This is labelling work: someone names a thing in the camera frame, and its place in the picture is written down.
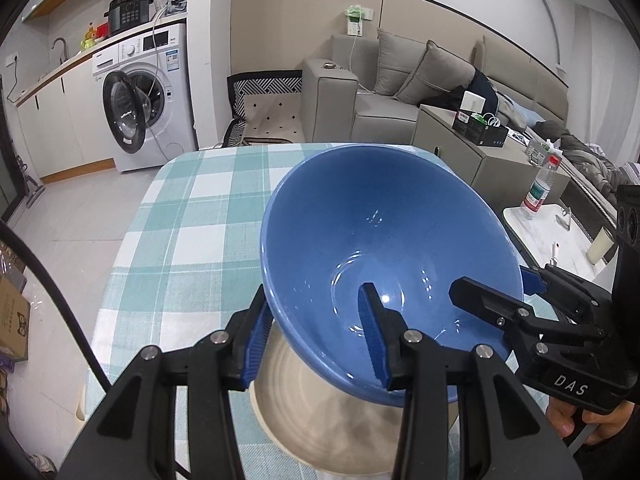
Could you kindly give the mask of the person's right hand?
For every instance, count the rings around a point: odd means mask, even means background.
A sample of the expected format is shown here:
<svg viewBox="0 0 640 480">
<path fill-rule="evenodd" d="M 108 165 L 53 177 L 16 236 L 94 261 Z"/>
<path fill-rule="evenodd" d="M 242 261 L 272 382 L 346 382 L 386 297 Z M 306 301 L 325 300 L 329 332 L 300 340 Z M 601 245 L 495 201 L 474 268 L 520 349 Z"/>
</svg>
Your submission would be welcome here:
<svg viewBox="0 0 640 480">
<path fill-rule="evenodd" d="M 575 412 L 574 405 L 550 396 L 546 415 L 551 426 L 561 438 L 567 438 L 573 433 L 575 429 L 573 415 Z M 586 425 L 596 426 L 596 429 L 587 438 L 586 445 L 594 445 L 619 434 L 631 419 L 633 412 L 634 404 L 629 401 L 624 401 L 608 415 L 583 411 L 582 421 Z"/>
</svg>

